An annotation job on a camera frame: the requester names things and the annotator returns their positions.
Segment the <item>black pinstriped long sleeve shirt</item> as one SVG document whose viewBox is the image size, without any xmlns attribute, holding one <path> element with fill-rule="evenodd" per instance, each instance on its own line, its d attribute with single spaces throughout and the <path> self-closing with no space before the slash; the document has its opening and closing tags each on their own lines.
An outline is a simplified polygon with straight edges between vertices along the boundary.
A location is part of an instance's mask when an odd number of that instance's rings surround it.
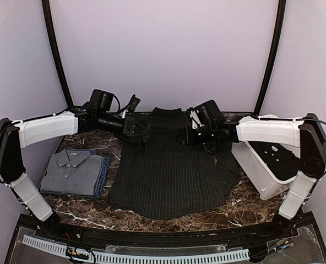
<svg viewBox="0 0 326 264">
<path fill-rule="evenodd" d="M 216 144 L 211 151 L 178 144 L 179 130 L 189 125 L 181 109 L 154 108 L 137 118 L 151 127 L 151 134 L 144 150 L 123 143 L 109 203 L 147 218 L 168 220 L 226 202 L 242 179 L 229 142 Z"/>
</svg>

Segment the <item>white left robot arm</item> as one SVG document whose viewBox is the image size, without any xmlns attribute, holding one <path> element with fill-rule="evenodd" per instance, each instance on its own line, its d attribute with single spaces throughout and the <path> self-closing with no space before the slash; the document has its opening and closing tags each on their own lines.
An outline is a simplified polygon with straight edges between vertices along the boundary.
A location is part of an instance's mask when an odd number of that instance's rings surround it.
<svg viewBox="0 0 326 264">
<path fill-rule="evenodd" d="M 151 132 L 149 126 L 132 114 L 122 118 L 108 113 L 89 113 L 82 108 L 27 120 L 0 120 L 0 183 L 11 188 L 31 214 L 44 223 L 43 231 L 53 240 L 64 236 L 64 226 L 55 220 L 57 214 L 28 177 L 21 151 L 38 142 L 94 129 L 107 131 L 124 139 L 141 140 Z"/>
</svg>

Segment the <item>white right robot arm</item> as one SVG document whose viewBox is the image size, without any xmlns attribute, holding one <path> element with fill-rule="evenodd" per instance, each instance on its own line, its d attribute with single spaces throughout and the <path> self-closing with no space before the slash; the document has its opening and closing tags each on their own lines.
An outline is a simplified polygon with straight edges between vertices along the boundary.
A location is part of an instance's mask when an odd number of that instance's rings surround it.
<svg viewBox="0 0 326 264">
<path fill-rule="evenodd" d="M 198 110 L 189 113 L 190 126 L 182 128 L 176 140 L 182 146 L 213 146 L 231 142 L 232 154 L 262 200 L 286 191 L 279 207 L 281 216 L 268 225 L 268 234 L 279 239 L 316 182 L 325 175 L 326 134 L 315 114 L 304 118 L 275 115 L 204 117 Z"/>
</svg>

